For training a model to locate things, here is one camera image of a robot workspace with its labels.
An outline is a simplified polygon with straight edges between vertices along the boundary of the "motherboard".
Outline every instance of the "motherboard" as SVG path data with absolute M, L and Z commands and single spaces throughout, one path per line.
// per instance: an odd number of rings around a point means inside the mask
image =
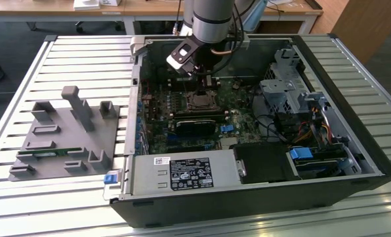
M 203 91 L 185 78 L 143 87 L 149 154 L 224 150 L 261 141 L 249 106 L 252 85 L 237 78 L 211 81 L 212 89 Z

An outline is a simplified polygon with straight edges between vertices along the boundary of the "blue clip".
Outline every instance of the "blue clip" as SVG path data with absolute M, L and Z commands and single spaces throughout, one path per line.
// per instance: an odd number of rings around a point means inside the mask
M 117 183 L 117 174 L 105 174 L 103 179 L 104 184 Z
M 233 131 L 233 125 L 220 126 L 220 132 L 231 132 Z
M 312 158 L 311 150 L 308 147 L 298 147 L 290 150 L 292 159 L 310 159 Z
M 227 132 L 231 132 L 231 131 L 233 131 L 233 125 L 232 124 L 227 126 Z

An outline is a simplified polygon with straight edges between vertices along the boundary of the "warning label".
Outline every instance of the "warning label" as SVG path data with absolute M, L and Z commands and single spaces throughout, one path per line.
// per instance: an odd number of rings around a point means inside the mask
M 208 158 L 171 160 L 169 169 L 173 191 L 213 187 Z

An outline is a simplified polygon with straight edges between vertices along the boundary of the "barcode sticker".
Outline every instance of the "barcode sticker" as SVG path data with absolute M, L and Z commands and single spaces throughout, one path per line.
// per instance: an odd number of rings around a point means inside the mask
M 169 164 L 171 157 L 155 157 L 155 164 Z
M 103 15 L 120 15 L 121 13 L 117 11 L 103 11 Z

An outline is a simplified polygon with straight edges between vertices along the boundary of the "slotted aluminum surface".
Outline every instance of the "slotted aluminum surface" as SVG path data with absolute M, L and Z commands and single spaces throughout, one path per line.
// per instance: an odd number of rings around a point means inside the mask
M 391 160 L 391 97 L 338 40 L 327 36 L 303 39 Z M 0 236 L 391 235 L 391 182 L 331 207 L 152 229 L 131 228 L 111 209 L 101 197 L 103 175 L 9 182 L 8 170 L 33 120 L 28 112 L 33 101 L 49 99 L 54 107 L 68 106 L 60 99 L 61 87 L 68 84 L 79 86 L 89 105 L 112 100 L 121 106 L 113 160 L 115 168 L 121 167 L 132 68 L 128 59 L 128 36 L 58 37 L 54 43 L 44 43 L 0 122 Z M 320 90 L 312 75 L 307 76 Z

